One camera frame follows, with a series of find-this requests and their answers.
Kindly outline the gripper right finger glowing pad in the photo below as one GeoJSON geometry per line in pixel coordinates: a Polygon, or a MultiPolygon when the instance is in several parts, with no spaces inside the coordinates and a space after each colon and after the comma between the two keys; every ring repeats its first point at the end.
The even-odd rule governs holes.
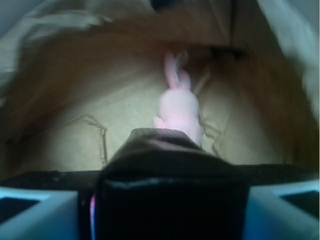
{"type": "Polygon", "coordinates": [[[245,240],[318,240],[320,183],[308,180],[252,186],[249,191],[245,240]]]}

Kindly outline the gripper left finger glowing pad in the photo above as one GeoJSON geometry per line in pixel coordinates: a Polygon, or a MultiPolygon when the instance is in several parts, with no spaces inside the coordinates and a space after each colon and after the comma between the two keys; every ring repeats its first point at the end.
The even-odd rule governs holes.
{"type": "Polygon", "coordinates": [[[78,193],[69,190],[0,188],[2,240],[78,240],[78,193]]]}

